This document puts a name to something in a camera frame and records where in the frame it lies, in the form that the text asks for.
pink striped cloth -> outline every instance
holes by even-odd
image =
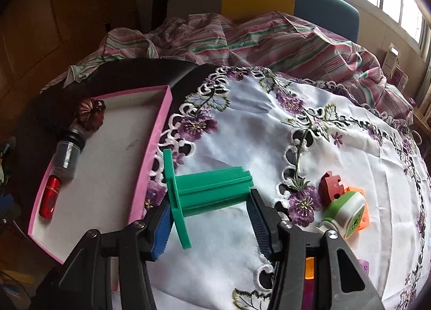
[[[344,85],[362,105],[412,123],[412,107],[386,83],[377,58],[365,48],[285,13],[272,12],[236,25],[219,14],[193,14],[187,20],[166,19],[155,31],[117,28],[99,49],[69,67],[44,89],[88,77],[98,66],[123,58],[174,58],[196,64],[263,66],[298,79]]]

metal screw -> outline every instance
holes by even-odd
[[[337,233],[337,231],[329,230],[329,231],[328,231],[328,237],[329,237],[330,239],[337,239],[337,238],[338,238],[338,233]]]
[[[143,222],[142,220],[136,220],[133,223],[133,226],[135,226],[136,228],[144,228],[145,227],[145,222]]]
[[[280,222],[280,226],[286,230],[292,228],[294,226],[294,224],[292,224],[289,220],[283,220],[282,222]]]
[[[94,238],[98,235],[98,231],[96,229],[88,230],[86,233],[87,237]]]

window frame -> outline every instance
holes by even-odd
[[[401,0],[401,8],[399,13],[399,20],[396,22],[389,15],[383,12],[383,0],[380,0],[379,5],[375,6],[367,0],[344,0],[350,3],[354,7],[359,7],[371,15],[377,17],[385,25],[394,30],[400,37],[405,40],[410,47],[412,47],[418,54],[423,54],[423,48],[425,47],[425,35],[427,35],[427,24],[422,15],[422,28],[419,43],[409,35],[409,33],[401,27],[402,9],[404,6],[404,0]]]

red puzzle piece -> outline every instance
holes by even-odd
[[[319,184],[319,194],[324,206],[329,206],[334,199],[344,194],[344,187],[340,181],[340,175],[333,175],[331,171],[323,175]]]

black leather surface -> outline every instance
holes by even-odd
[[[83,98],[169,85],[173,97],[171,114],[215,68],[176,60],[124,59],[103,64],[81,83],[75,82],[65,89],[58,84],[38,95],[21,114],[13,132],[16,137],[11,162],[14,176],[8,183],[7,193],[11,193],[22,208],[18,225],[25,232],[28,230],[34,199],[55,152],[59,131],[72,123],[76,107]]]

